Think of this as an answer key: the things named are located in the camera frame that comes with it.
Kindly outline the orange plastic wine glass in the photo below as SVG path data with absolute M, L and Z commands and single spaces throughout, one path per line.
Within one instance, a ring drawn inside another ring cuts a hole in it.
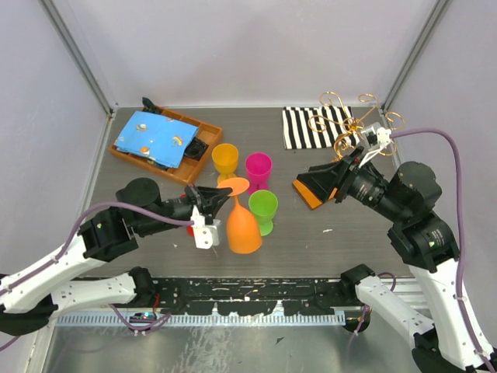
M 239 196 L 249 186 L 250 182 L 242 177 L 226 179 L 217 185 L 220 189 L 231 188 L 229 196 L 234 201 L 234 207 L 226 223 L 228 246 L 233 253 L 242 255 L 254 253 L 262 246 L 262 236 L 255 217 L 239 201 Z

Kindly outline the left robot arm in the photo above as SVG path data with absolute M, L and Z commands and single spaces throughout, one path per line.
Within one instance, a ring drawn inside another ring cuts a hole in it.
M 186 186 L 181 197 L 163 200 L 154 180 L 131 180 L 116 192 L 116 201 L 83 212 L 60 248 L 1 277 L 2 333 L 24 336 L 60 315 L 92 306 L 148 307 L 157 290 L 143 267 L 102 281 L 78 276 L 136 250 L 138 238 L 179 227 L 193 228 L 199 249 L 217 245 L 216 215 L 231 192 L 230 187 Z

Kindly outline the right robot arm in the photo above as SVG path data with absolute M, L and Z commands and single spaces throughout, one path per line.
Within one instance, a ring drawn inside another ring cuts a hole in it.
M 342 273 L 342 300 L 372 307 L 407 342 L 422 372 L 494 372 L 495 347 L 478 326 L 469 333 L 461 315 L 458 302 L 466 292 L 456 282 L 462 255 L 451 228 L 433 210 L 442 193 L 434 172 L 420 162 L 405 162 L 386 180 L 362 152 L 357 148 L 338 162 L 310 167 L 293 187 L 310 209 L 352 197 L 391 221 L 388 238 L 431 316 L 407 305 L 364 264 Z

